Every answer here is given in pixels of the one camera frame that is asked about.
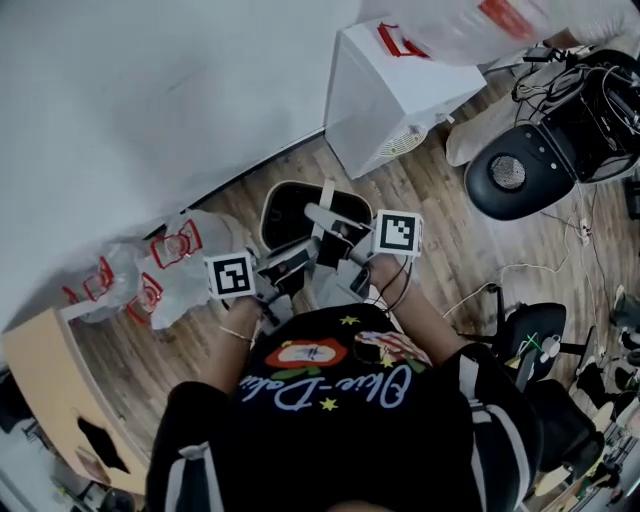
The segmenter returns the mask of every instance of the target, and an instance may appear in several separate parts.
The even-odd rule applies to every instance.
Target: plastic bag
[[[403,36],[429,57],[484,64],[572,26],[608,20],[630,0],[388,0]]]
[[[120,311],[135,296],[138,287],[135,260],[141,253],[142,244],[137,240],[107,244],[95,265],[68,274],[62,292],[69,304],[97,302],[104,296],[105,306],[84,315],[82,320],[101,322]]]
[[[128,305],[141,322],[151,317],[153,329],[166,329],[189,309],[210,299],[205,256],[238,252],[251,242],[246,229],[224,214],[186,211],[167,223],[164,237],[149,243],[149,254],[136,261],[138,293]]]

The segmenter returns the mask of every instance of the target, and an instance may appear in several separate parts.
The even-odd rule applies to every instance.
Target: chair seat
[[[540,471],[550,472],[565,465],[575,478],[584,475],[598,460],[604,436],[555,380],[532,382],[525,396],[542,421],[544,445]]]
[[[500,339],[494,343],[493,349],[498,361],[505,363],[514,358],[522,341],[533,336],[537,343],[546,338],[564,333],[567,322],[567,308],[555,302],[524,305],[516,309],[507,318],[499,333]]]
[[[574,180],[538,127],[524,123],[480,152],[467,167],[465,186],[482,213],[515,220],[562,199]]]

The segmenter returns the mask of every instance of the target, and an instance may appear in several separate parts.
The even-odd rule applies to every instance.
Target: shoe
[[[620,331],[620,336],[618,336],[618,344],[619,345],[624,345],[622,339],[624,337],[624,335],[629,331],[628,327],[623,327],[622,330]]]
[[[595,356],[589,356],[589,358],[585,361],[585,364],[581,365],[577,370],[576,370],[576,377],[580,377],[580,375],[582,375],[582,372],[584,372],[584,370],[590,365],[590,364],[596,364],[596,357]]]
[[[623,368],[616,368],[614,372],[614,379],[616,387],[620,391],[627,391],[631,381],[633,380],[633,373],[624,370]]]

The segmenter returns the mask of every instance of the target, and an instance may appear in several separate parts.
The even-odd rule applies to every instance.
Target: white box
[[[392,56],[380,23],[393,20],[353,26],[338,40],[325,136],[352,179],[420,145],[486,85],[475,66]]]

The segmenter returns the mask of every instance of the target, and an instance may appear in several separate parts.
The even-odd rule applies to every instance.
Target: floor
[[[512,85],[513,78],[507,73],[492,76],[490,86],[463,106],[456,119],[472,117]],[[595,188],[581,189],[583,215],[589,218],[593,211],[593,238],[601,271],[593,244],[583,247],[560,220],[536,214],[519,221],[497,222],[477,212],[465,195],[462,169],[450,167],[445,160],[448,130],[447,126],[439,127],[414,152],[355,182],[349,181],[324,138],[319,137],[233,183],[199,207],[235,216],[258,241],[262,206],[274,184],[282,180],[322,184],[325,178],[333,178],[338,190],[360,194],[374,211],[387,208],[423,215],[424,251],[416,268],[425,295],[442,313],[487,281],[502,279],[507,306],[562,303],[568,310],[564,341],[584,343],[589,328],[597,322],[600,340],[610,347],[611,356],[617,355],[617,333],[608,323],[607,302],[613,300],[620,283],[636,289],[640,250],[640,232],[626,215],[621,184],[600,185],[595,207]],[[546,213],[567,219],[574,208],[581,209],[577,191]],[[499,271],[518,263],[562,268],[555,273],[522,267]],[[448,318],[460,331],[491,333],[494,300],[493,295],[480,293]],[[296,306],[304,310],[301,299]],[[219,307],[210,303],[161,332],[136,324],[126,314],[96,325],[74,325],[98,384],[146,453],[151,451],[168,392],[180,381],[195,377],[220,314]],[[569,387],[576,364],[577,357],[562,356],[553,377]],[[589,411],[585,397],[577,393],[576,400]]]

